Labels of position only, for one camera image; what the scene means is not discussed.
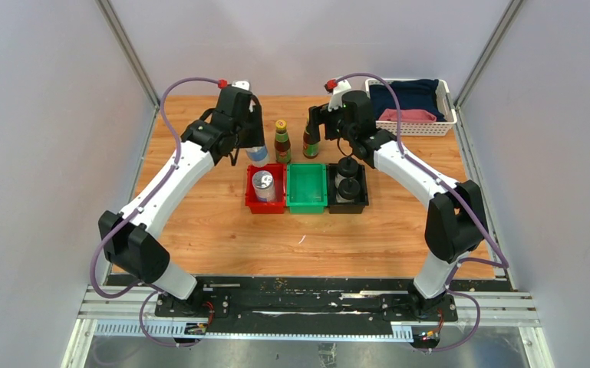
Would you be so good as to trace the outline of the black cap shaker bottle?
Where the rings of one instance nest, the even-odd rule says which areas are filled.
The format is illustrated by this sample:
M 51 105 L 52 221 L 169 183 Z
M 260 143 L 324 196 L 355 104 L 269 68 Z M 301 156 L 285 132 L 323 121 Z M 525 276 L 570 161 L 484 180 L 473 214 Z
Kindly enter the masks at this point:
M 358 162 L 350 156 L 341 158 L 336 166 L 335 184 L 344 179 L 354 179 L 359 172 Z

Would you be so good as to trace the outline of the silver lid jar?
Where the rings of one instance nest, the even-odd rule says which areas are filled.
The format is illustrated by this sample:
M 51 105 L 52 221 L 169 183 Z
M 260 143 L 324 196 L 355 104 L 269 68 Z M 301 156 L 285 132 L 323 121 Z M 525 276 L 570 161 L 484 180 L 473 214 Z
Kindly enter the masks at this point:
M 246 155 L 254 167 L 263 167 L 269 163 L 269 151 L 265 145 L 247 148 Z
M 259 170 L 252 175 L 252 187 L 259 202 L 277 200 L 274 176 L 267 170 Z

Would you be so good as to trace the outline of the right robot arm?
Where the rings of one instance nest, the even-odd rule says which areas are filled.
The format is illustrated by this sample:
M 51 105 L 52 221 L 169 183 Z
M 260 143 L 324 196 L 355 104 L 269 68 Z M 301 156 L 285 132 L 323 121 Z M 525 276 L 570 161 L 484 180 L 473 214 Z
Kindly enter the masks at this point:
M 308 109 L 307 130 L 314 142 L 345 140 L 354 158 L 390 176 L 427 210 L 424 239 L 429 253 L 407 288 L 407 309 L 426 320 L 437 312 L 457 271 L 488 230 L 480 187 L 433 169 L 404 147 L 392 132 L 377 127 L 370 98 L 350 90 Z

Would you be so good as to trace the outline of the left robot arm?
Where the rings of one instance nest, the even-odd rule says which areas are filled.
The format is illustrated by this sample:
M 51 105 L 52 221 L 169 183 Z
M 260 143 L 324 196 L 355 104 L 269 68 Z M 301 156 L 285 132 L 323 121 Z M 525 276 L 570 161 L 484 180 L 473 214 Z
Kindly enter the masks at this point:
M 196 277 L 172 261 L 160 235 L 186 194 L 221 159 L 235 163 L 241 149 L 265 142 L 262 107 L 249 82 L 220 83 L 219 89 L 216 105 L 177 137 L 173 154 L 146 188 L 98 221 L 105 259 L 174 297 L 175 307 L 187 317 L 203 310 L 205 298 L 196 290 Z

